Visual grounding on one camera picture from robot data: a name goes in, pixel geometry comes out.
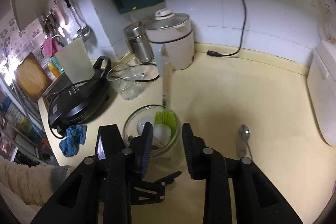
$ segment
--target wooden cutting board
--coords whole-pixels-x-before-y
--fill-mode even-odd
[[[19,86],[34,103],[52,83],[32,52],[17,67],[15,77]]]

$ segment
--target white slow cooker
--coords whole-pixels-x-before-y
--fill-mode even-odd
[[[165,45],[175,70],[189,67],[194,60],[194,36],[189,15],[162,9],[144,26],[159,74],[163,75],[162,46]]]

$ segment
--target blue towel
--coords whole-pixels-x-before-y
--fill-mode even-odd
[[[72,157],[77,155],[79,145],[85,143],[86,126],[69,126],[66,129],[66,133],[67,137],[64,140],[61,140],[59,148],[61,149],[64,157]]]

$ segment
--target power outlet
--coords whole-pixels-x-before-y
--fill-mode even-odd
[[[304,0],[304,5],[316,15],[324,14],[330,10],[330,2],[327,0]]]

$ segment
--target kitchen counter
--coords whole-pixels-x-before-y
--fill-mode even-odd
[[[155,68],[151,70],[151,74],[157,73]],[[85,144],[71,158],[62,155],[59,140],[51,135],[40,99],[43,124],[59,164],[76,166],[93,155],[99,126],[117,124],[122,132],[134,110],[161,103],[162,79],[142,84],[141,89],[132,101],[111,92],[101,112],[87,123]],[[336,179],[336,148],[321,137],[305,76],[242,58],[197,53],[193,65],[174,72],[171,108],[181,123],[191,124],[195,136],[224,157],[238,158],[236,134],[239,126],[246,124],[252,131],[254,162],[305,224],[313,223],[329,201]],[[176,149],[181,151],[181,141]],[[191,180],[182,156],[176,162],[151,160],[147,179],[176,170],[182,175],[167,187],[163,203],[132,207],[134,224],[202,222],[205,183]]]

